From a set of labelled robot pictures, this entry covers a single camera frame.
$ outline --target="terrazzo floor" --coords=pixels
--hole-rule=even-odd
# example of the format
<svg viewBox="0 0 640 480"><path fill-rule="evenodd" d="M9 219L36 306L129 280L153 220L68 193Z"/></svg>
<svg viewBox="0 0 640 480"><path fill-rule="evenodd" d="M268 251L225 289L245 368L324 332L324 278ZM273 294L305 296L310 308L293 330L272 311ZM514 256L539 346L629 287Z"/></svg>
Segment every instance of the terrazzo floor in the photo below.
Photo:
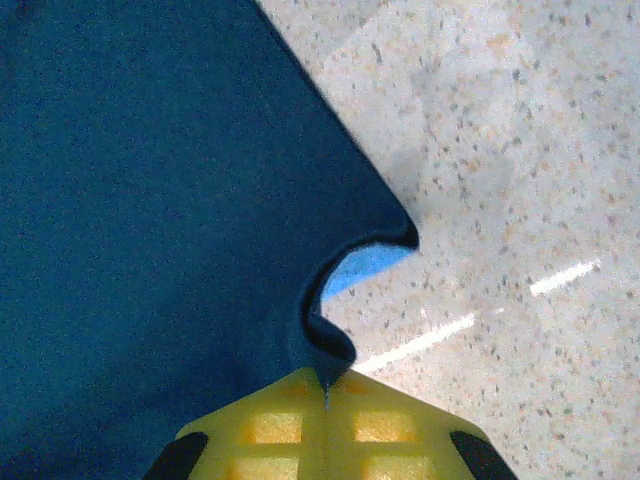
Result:
<svg viewBox="0 0 640 480"><path fill-rule="evenodd" d="M521 479L640 478L640 5L261 0L418 223L324 305Z"/></svg>

